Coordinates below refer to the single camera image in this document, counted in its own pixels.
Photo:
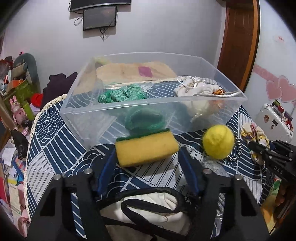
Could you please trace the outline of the black clothing pile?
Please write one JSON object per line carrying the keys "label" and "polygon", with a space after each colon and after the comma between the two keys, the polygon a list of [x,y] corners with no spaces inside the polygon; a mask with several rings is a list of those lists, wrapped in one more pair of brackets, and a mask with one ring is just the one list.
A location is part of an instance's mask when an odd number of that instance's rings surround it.
{"label": "black clothing pile", "polygon": [[49,83],[43,89],[43,99],[40,110],[42,110],[48,102],[52,101],[56,97],[67,94],[77,76],[77,72],[72,73],[68,77],[63,73],[50,75]]}

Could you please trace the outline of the red round cushion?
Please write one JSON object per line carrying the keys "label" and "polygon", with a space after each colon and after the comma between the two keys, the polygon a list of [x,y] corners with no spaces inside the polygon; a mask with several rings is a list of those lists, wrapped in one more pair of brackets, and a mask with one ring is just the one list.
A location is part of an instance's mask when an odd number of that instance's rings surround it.
{"label": "red round cushion", "polygon": [[31,96],[31,104],[36,108],[41,108],[43,101],[43,94],[42,93],[34,93]]}

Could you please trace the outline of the yellow white felt ball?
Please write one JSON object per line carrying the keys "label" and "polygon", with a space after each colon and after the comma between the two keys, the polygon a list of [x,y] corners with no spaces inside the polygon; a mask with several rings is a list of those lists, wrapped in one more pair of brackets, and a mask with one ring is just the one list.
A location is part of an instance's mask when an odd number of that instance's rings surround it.
{"label": "yellow white felt ball", "polygon": [[225,159],[233,150],[235,138],[226,125],[210,127],[203,135],[202,144],[205,153],[216,159]]}

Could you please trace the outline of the blue white patterned tablecloth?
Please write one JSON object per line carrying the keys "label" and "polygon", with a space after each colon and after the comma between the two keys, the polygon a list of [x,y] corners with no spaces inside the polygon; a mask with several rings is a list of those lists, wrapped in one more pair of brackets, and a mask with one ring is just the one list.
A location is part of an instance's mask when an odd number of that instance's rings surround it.
{"label": "blue white patterned tablecloth", "polygon": [[[55,174],[74,176],[89,168],[94,161],[111,153],[114,148],[111,139],[124,130],[122,121],[112,120],[103,134],[106,144],[87,150],[62,120],[59,114],[62,104],[63,101],[58,100],[41,113],[30,137],[26,163],[27,206],[30,216],[34,215],[43,193]],[[264,166],[252,161],[245,142],[235,148],[232,154],[239,156],[239,159],[232,162],[223,160],[220,162],[221,166],[231,176],[242,175],[256,201],[262,204],[274,183],[273,174]],[[184,195],[188,194],[177,155],[139,167],[115,168],[107,194],[158,186],[175,189]]]}

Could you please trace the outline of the grey green plush toy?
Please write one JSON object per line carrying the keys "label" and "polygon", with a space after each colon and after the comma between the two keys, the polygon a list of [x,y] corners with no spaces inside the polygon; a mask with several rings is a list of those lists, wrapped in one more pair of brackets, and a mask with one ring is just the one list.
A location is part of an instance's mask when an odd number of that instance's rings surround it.
{"label": "grey green plush toy", "polygon": [[15,59],[11,78],[12,80],[27,80],[29,84],[40,87],[37,63],[32,54],[24,53]]}

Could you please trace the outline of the yellow green sponge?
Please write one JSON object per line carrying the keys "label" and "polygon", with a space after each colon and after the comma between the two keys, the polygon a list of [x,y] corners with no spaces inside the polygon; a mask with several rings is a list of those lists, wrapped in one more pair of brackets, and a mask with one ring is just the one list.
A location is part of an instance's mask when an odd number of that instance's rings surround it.
{"label": "yellow green sponge", "polygon": [[161,161],[179,151],[179,144],[170,129],[137,136],[118,138],[116,155],[121,167],[139,166]]}

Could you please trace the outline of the black wall television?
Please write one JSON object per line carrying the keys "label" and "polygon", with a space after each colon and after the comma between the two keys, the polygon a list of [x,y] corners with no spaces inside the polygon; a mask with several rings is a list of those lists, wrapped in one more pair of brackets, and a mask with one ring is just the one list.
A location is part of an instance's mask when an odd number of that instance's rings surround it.
{"label": "black wall television", "polygon": [[131,3],[131,0],[71,0],[70,11],[78,11],[97,6],[126,5]]}

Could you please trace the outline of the black white small bag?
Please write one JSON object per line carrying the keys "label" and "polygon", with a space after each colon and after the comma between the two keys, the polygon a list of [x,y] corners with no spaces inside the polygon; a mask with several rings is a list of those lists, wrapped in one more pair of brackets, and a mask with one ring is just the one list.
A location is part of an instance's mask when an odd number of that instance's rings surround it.
{"label": "black white small bag", "polygon": [[190,203],[171,188],[133,189],[97,202],[112,240],[184,240]]}

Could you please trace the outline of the beige blanket on bed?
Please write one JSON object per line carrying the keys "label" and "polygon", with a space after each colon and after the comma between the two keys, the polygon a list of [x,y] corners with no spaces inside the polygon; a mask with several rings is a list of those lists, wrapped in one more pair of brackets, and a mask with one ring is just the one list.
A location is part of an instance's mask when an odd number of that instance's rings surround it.
{"label": "beige blanket on bed", "polygon": [[75,80],[74,94],[95,89],[100,81],[104,85],[117,83],[163,80],[177,77],[165,63],[152,61],[146,63],[112,63],[106,59],[95,58],[81,71]]}

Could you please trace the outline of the green cardboard box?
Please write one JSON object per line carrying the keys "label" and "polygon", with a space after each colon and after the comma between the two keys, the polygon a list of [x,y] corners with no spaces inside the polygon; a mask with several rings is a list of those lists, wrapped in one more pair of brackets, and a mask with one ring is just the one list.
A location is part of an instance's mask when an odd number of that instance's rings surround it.
{"label": "green cardboard box", "polygon": [[23,103],[25,100],[30,102],[30,99],[33,94],[39,92],[39,87],[36,84],[29,84],[27,80],[23,81],[16,88],[11,89],[4,97],[3,101],[8,108],[11,110],[10,98],[16,96],[16,99],[19,103]]}

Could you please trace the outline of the white sticker suitcase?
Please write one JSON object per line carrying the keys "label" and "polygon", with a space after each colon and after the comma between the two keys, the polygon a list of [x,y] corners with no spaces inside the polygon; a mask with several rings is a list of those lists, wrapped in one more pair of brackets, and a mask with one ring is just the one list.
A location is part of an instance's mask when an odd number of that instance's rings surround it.
{"label": "white sticker suitcase", "polygon": [[265,103],[255,118],[255,123],[264,131],[269,140],[281,140],[290,143],[293,138],[293,129],[287,124],[288,119],[283,116],[278,107]]}

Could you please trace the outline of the white drawstring pouch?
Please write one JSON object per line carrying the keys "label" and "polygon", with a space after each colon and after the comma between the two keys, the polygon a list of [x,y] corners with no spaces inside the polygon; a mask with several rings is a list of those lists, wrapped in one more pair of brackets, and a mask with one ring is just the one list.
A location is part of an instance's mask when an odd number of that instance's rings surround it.
{"label": "white drawstring pouch", "polygon": [[175,96],[192,98],[191,101],[182,102],[191,117],[191,123],[217,113],[227,99],[240,94],[239,90],[227,91],[209,78],[181,75],[176,80],[178,86],[174,89]]}

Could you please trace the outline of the green knitted cloth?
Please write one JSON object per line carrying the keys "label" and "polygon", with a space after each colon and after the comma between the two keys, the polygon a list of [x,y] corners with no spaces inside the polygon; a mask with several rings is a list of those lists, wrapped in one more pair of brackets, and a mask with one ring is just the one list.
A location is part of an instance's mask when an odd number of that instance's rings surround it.
{"label": "green knitted cloth", "polygon": [[118,89],[109,89],[98,97],[99,103],[112,103],[146,99],[147,96],[137,84],[123,86]]}

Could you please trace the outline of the small black wall monitor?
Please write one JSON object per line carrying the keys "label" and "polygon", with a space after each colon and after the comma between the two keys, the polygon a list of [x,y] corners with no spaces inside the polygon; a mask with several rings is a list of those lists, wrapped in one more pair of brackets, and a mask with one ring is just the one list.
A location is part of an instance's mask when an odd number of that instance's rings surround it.
{"label": "small black wall monitor", "polygon": [[117,6],[99,6],[85,9],[83,12],[84,31],[115,27],[117,19]]}

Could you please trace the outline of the clear plastic storage box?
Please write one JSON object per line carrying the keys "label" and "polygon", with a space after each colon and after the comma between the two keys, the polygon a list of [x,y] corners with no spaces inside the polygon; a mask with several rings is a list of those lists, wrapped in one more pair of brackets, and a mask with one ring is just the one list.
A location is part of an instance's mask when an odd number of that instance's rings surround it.
{"label": "clear plastic storage box", "polygon": [[[188,75],[215,80],[227,91],[239,90],[240,94],[224,102],[224,106],[206,118],[191,123],[183,101],[191,101],[191,97],[177,97],[174,89],[178,86],[177,77],[163,80],[148,80],[143,82],[117,83],[104,85],[101,81],[95,89],[89,92],[74,94],[77,86],[74,81],[64,103],[60,115],[74,136],[86,147],[106,144],[103,134],[112,120],[122,121],[124,130],[115,135],[111,142],[118,138],[135,135],[138,131],[147,130],[149,124],[155,124],[160,129],[168,128],[174,134],[199,131],[216,124],[226,124],[238,108],[247,100],[245,94],[223,73],[201,57],[157,52],[137,52],[112,54],[103,57],[112,63],[146,63],[160,61],[168,65],[178,76]],[[99,103],[100,94],[109,89],[118,89],[131,84],[139,85],[147,98],[142,100]]]}

